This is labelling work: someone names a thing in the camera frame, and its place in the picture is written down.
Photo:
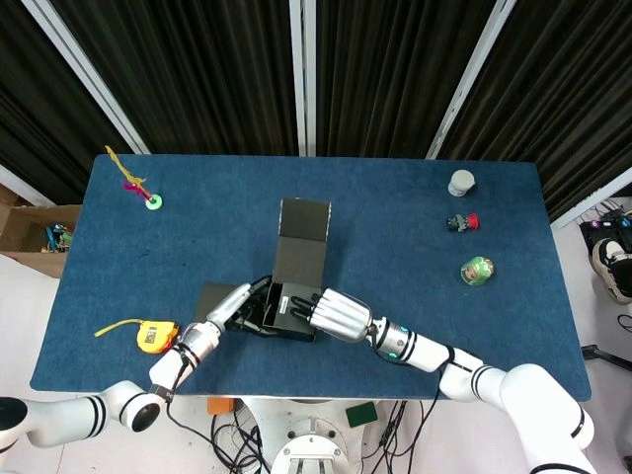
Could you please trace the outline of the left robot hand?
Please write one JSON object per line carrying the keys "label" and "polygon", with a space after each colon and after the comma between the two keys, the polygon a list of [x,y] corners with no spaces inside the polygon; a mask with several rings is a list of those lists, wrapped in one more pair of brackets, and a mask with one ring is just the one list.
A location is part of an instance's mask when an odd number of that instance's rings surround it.
{"label": "left robot hand", "polygon": [[205,321],[214,324],[221,332],[234,329],[260,337],[276,336],[276,330],[264,325],[270,307],[267,298],[271,283],[271,276],[263,276],[252,283],[238,285],[211,309]]}

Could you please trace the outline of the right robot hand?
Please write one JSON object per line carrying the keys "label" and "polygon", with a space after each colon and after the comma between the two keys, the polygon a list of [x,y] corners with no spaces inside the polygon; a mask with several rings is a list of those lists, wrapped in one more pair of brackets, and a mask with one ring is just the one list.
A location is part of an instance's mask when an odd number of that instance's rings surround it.
{"label": "right robot hand", "polygon": [[328,287],[310,299],[290,297],[290,314],[311,327],[348,343],[362,341],[372,325],[368,306],[345,293]]}

